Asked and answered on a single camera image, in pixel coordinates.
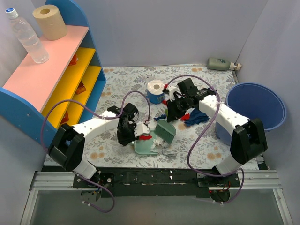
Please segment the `green dustpan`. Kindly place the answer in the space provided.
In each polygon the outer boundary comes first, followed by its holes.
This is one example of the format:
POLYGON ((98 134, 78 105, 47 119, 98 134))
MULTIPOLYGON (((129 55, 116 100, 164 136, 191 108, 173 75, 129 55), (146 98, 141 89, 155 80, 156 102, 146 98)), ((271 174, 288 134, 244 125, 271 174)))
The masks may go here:
POLYGON ((148 140, 136 140, 133 142, 134 150, 139 155, 158 155, 156 146, 153 145, 153 140, 156 139, 154 131, 150 131, 151 139, 148 140))

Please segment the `white paper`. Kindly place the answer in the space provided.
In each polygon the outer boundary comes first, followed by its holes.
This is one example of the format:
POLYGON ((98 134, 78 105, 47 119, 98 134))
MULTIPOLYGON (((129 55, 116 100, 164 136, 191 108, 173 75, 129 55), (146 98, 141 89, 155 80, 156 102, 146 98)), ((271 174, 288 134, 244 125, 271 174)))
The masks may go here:
POLYGON ((160 137, 157 137, 156 139, 152 140, 152 145, 150 150, 154 151, 154 149, 156 148, 162 148, 164 145, 165 141, 163 139, 161 139, 160 137))

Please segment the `green hand brush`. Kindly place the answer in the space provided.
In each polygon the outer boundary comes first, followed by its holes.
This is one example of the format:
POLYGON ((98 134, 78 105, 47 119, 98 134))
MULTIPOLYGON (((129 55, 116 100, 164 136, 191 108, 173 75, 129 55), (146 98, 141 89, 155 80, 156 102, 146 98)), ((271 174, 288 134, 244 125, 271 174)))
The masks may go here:
POLYGON ((171 123, 168 123, 167 120, 160 119, 157 121, 154 133, 168 144, 171 144, 176 136, 176 128, 171 123))

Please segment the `grey paper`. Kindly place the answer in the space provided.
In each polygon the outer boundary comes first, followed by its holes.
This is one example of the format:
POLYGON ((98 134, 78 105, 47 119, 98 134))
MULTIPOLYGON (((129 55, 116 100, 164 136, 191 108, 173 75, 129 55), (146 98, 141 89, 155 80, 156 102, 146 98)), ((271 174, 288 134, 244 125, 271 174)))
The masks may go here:
POLYGON ((162 148, 161 154, 167 157, 174 158, 177 156, 176 151, 170 148, 162 148))

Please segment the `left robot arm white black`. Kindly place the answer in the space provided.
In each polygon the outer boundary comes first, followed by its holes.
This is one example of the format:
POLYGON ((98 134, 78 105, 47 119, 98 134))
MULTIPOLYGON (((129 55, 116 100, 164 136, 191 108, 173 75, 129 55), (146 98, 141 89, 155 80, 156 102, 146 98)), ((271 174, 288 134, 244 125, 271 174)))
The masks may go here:
POLYGON ((103 116, 115 117, 118 114, 121 116, 113 120, 93 118, 72 126, 61 125, 48 148, 50 158, 66 171, 83 176, 83 181, 88 187, 96 187, 100 176, 97 174, 96 167, 83 158, 84 145, 113 129, 117 129, 118 143, 123 146, 139 139, 135 135, 136 123, 134 122, 134 117, 138 114, 137 108, 128 103, 121 112, 120 108, 112 106, 103 113, 103 116))

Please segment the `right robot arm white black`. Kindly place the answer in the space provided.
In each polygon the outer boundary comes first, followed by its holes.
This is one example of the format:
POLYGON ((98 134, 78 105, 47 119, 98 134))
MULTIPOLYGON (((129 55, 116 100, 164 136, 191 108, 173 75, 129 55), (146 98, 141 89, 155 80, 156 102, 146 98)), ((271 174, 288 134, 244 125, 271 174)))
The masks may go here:
POLYGON ((201 132, 204 135, 214 121, 219 123, 231 136, 230 155, 213 167, 209 174, 213 183, 223 186, 229 176, 236 173, 242 165, 265 152, 268 148, 263 123, 260 119, 249 119, 232 110, 220 100, 220 95, 212 85, 198 89, 192 75, 184 75, 177 84, 179 93, 170 83, 165 84, 163 92, 169 95, 167 101, 167 121, 180 119, 188 109, 198 108, 211 117, 201 132))

